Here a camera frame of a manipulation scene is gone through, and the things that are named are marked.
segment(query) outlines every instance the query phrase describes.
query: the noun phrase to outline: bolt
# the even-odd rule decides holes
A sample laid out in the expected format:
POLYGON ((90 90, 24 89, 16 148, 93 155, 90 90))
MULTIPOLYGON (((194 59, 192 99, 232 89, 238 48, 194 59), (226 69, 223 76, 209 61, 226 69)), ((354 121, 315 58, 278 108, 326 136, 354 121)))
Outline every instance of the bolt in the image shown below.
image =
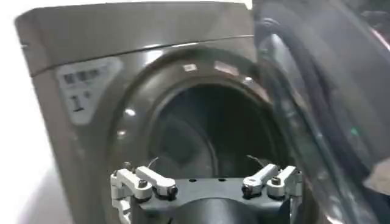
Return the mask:
POLYGON ((140 180, 138 182, 138 188, 144 188, 147 186, 147 181, 146 180, 140 180))
POLYGON ((176 186, 172 186, 172 187, 168 188, 168 195, 174 197, 175 195, 177 195, 178 191, 179 190, 176 186))
POLYGON ((273 185, 280 185, 280 178, 279 177, 272 177, 271 183, 273 185))
POLYGON ((128 171, 132 171, 133 170, 133 166, 129 162, 124 162, 123 163, 123 168, 127 169, 128 171))
POLYGON ((303 181, 303 176, 302 176, 302 172, 299 171, 298 174, 297 174, 297 182, 302 182, 303 181))
POLYGON ((248 185, 243 185, 241 191, 243 192, 244 197, 250 197, 252 195, 253 189, 248 185))

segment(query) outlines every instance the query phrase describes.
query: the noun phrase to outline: front-loading washer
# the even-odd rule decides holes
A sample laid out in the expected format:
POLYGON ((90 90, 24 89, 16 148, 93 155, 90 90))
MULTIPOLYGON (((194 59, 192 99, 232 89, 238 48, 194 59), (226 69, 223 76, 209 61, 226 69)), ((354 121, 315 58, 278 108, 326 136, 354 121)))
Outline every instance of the front-loading washer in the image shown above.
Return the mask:
POLYGON ((34 9, 16 25, 76 223, 118 223, 109 174, 245 177, 293 163, 244 4, 34 9))

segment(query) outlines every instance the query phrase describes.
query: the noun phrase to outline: label sticker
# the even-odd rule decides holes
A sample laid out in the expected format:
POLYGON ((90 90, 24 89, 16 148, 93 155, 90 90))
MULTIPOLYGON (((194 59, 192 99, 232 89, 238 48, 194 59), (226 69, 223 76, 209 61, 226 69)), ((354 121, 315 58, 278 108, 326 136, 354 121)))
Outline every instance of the label sticker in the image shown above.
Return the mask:
POLYGON ((58 67, 56 76, 72 122, 89 123, 102 94, 123 68, 116 57, 58 67))
POLYGON ((220 61, 215 62, 214 68, 218 71, 229 73, 229 74, 234 75, 234 76, 239 75, 238 69, 236 67, 227 65, 227 64, 220 62, 220 61))
POLYGON ((183 69, 186 72, 190 72, 190 71, 196 71, 197 67, 195 64, 188 64, 188 65, 183 65, 183 69))

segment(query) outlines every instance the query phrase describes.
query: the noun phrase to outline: washing machine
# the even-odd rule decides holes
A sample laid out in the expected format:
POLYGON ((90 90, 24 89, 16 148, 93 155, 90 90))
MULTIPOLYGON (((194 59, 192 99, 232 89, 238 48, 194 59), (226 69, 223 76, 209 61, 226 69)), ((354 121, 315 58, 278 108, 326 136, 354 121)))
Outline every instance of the washing machine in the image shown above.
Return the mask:
POLYGON ((221 181, 278 164, 303 173, 291 223, 386 223, 389 16, 373 2, 125 2, 21 15, 75 222, 119 223, 109 178, 129 164, 221 181))
POLYGON ((171 178, 289 163, 244 4, 53 7, 16 25, 76 223, 118 223, 109 175, 124 162, 171 178))

